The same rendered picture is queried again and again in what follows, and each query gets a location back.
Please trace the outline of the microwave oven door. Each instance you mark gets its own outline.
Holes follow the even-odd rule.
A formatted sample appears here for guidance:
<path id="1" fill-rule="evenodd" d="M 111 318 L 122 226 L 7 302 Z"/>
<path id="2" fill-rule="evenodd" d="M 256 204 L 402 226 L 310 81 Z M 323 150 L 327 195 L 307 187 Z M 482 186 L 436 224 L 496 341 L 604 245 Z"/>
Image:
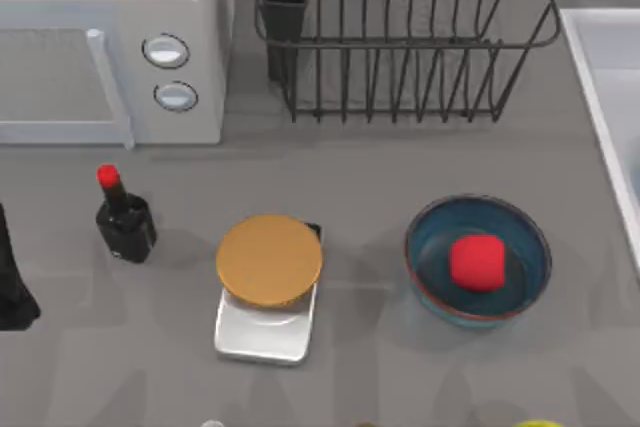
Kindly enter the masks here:
<path id="1" fill-rule="evenodd" d="M 86 31 L 0 29 L 0 145 L 123 145 Z"/>

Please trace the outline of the red apple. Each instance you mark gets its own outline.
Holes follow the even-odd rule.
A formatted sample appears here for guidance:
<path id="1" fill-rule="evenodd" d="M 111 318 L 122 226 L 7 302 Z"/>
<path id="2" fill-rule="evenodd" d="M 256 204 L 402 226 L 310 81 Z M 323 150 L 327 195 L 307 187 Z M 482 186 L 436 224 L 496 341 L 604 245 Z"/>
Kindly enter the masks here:
<path id="1" fill-rule="evenodd" d="M 491 292 L 506 281 L 506 246 L 496 235 L 465 234 L 449 249 L 449 273 L 460 288 Z"/>

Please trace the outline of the black cutlery holder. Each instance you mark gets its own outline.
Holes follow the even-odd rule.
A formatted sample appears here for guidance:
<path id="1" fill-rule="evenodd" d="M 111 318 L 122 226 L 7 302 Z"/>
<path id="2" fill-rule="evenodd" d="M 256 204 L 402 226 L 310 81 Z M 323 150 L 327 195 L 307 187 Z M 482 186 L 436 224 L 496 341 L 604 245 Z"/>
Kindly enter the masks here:
<path id="1" fill-rule="evenodd" d="M 288 64 L 295 57 L 308 0 L 259 0 L 265 28 L 268 76 L 272 82 L 287 82 Z"/>

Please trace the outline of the large microwave knob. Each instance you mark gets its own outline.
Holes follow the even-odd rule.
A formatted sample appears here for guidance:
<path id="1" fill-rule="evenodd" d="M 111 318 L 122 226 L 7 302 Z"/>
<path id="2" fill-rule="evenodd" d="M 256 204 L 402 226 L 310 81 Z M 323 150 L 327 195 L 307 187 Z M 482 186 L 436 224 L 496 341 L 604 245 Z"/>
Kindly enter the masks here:
<path id="1" fill-rule="evenodd" d="M 175 35 L 160 34 L 142 42 L 145 59 L 160 69 L 178 69 L 185 65 L 190 57 L 187 44 Z"/>

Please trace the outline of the small microwave knob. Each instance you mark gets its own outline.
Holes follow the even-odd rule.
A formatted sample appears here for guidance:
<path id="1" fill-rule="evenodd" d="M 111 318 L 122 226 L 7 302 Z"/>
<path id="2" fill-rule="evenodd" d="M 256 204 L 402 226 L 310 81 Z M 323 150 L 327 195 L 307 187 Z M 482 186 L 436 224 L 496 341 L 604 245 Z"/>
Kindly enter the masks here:
<path id="1" fill-rule="evenodd" d="M 199 100 L 196 90 L 188 83 L 180 81 L 156 86 L 153 95 L 156 103 L 170 112 L 189 111 Z"/>

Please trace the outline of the blue bowl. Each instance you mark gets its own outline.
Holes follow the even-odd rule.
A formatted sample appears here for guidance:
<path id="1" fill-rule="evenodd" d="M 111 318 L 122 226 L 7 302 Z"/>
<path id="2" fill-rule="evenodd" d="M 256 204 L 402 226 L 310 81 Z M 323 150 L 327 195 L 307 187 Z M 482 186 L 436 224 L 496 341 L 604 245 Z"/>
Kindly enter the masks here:
<path id="1" fill-rule="evenodd" d="M 451 244 L 465 234 L 487 233 L 506 246 L 506 281 L 491 292 L 466 290 L 449 273 Z M 457 194 L 437 199 L 410 222 L 404 256 L 423 305 L 443 320 L 466 328 L 494 328 L 538 301 L 552 275 L 549 243 L 519 207 L 497 197 Z"/>

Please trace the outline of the pale microwave oven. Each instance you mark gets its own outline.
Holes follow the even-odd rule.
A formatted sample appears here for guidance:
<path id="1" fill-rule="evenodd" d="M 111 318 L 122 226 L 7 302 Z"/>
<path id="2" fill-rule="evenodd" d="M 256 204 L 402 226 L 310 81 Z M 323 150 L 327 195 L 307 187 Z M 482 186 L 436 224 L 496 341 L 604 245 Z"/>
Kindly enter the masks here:
<path id="1" fill-rule="evenodd" d="M 231 53 L 234 0 L 0 0 L 0 29 L 99 29 L 131 116 L 135 146 L 215 144 L 220 140 Z M 160 69 L 142 53 L 145 39 L 168 33 L 190 50 L 178 69 Z M 180 81 L 197 105 L 170 112 L 154 89 Z"/>

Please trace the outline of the orange round scale plate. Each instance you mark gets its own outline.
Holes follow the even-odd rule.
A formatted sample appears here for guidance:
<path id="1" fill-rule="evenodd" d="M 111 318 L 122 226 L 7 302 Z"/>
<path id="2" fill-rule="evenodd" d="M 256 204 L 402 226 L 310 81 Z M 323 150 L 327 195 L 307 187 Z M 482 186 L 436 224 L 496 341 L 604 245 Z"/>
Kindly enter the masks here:
<path id="1" fill-rule="evenodd" d="M 286 214 L 252 215 L 221 238 L 218 277 L 237 299 L 264 308 L 297 301 L 320 277 L 324 253 L 316 233 Z"/>

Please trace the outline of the black bottle with red cap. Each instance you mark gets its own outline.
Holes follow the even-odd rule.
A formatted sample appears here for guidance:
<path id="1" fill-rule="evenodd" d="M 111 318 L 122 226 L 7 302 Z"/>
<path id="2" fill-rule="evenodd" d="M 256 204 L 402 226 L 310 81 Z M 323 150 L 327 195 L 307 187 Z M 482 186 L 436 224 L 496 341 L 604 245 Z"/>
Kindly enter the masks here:
<path id="1" fill-rule="evenodd" d="M 121 260 L 142 264 L 157 241 L 157 231 L 147 201 L 125 188 L 112 163 L 96 170 L 104 199 L 96 213 L 96 225 L 111 254 Z"/>

